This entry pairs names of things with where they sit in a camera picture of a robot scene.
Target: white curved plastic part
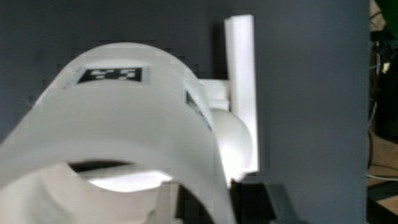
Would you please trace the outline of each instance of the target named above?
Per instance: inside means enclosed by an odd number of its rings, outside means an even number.
[[[253,15],[226,20],[228,72],[232,81],[232,112],[242,119],[253,137],[253,158],[248,172],[258,171],[258,112],[255,68]]]
[[[148,170],[137,164],[80,173],[82,178],[100,188],[116,192],[136,192],[160,187],[173,177],[159,170]]]
[[[77,84],[82,69],[109,66],[144,67],[148,83],[102,80]],[[187,105],[187,91],[201,115]],[[137,162],[164,171],[191,189],[216,223],[235,224],[212,129],[205,90],[176,57],[143,44],[98,47],[63,69],[4,141],[0,189],[34,170],[61,162]],[[25,207],[31,214],[38,212],[34,201]],[[70,222],[57,218],[52,223]]]
[[[223,166],[230,185],[232,179],[240,181],[246,177],[246,171],[251,165],[253,139],[249,129],[240,118],[221,109],[214,109],[212,114]]]

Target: white panel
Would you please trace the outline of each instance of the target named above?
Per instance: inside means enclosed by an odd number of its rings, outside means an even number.
[[[232,81],[232,111],[249,127],[255,142],[249,171],[258,171],[255,22],[251,15],[233,16],[226,20],[226,41]]]

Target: dark wall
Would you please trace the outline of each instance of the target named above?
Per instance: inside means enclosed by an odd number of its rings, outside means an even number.
[[[0,140],[63,66],[143,42],[226,78],[223,20],[256,16],[262,175],[311,224],[365,223],[368,2],[0,1]]]

